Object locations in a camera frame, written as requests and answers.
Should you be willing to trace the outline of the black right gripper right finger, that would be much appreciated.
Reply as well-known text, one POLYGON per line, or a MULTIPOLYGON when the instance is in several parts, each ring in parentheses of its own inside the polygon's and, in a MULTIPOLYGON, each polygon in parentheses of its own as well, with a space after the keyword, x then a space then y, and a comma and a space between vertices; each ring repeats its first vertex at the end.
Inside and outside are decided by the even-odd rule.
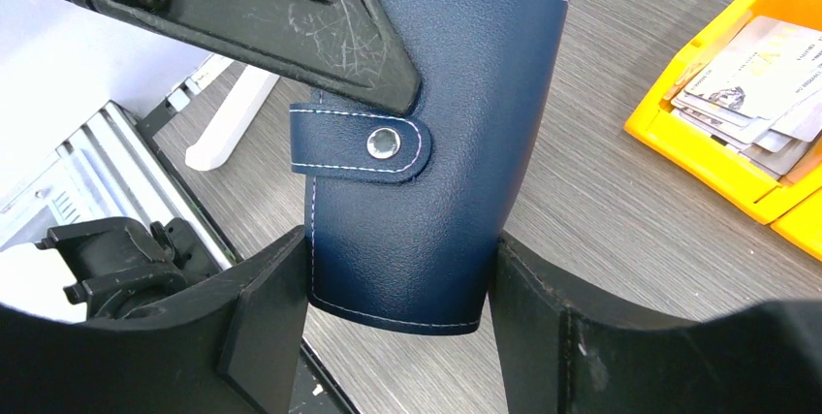
POLYGON ((821 304, 691 321, 622 299, 504 235, 490 309, 512 413, 817 413, 821 304))

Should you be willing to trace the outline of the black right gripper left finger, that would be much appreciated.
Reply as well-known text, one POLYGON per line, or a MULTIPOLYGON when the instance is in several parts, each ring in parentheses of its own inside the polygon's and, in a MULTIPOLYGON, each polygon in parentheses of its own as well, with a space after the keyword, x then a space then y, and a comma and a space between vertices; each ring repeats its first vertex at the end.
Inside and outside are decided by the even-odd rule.
POLYGON ((1 310, 5 413, 285 413, 306 309, 295 227, 253 257, 119 320, 1 310))

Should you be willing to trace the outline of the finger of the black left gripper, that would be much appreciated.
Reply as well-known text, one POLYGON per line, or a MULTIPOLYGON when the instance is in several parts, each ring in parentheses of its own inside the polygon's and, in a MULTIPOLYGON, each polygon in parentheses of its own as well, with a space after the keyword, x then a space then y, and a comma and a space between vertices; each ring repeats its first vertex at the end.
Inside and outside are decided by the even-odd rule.
POLYGON ((420 76, 379 0, 65 0, 392 115, 420 76))

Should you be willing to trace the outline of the navy leather card holder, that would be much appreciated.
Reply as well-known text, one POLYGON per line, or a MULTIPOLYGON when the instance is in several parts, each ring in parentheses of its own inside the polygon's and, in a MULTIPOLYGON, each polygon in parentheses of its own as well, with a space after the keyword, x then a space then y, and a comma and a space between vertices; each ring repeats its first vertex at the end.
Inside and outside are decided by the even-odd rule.
POLYGON ((421 76, 395 117, 290 107, 307 296, 370 327, 468 334, 541 124, 569 0, 380 0, 421 76))

